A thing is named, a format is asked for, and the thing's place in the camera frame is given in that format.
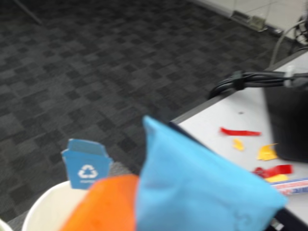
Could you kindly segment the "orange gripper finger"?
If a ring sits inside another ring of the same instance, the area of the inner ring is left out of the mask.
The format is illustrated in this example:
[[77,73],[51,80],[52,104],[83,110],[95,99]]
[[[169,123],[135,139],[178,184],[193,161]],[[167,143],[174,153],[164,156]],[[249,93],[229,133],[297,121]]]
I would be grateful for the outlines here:
[[107,177],[94,183],[61,227],[62,231],[134,231],[139,177]]

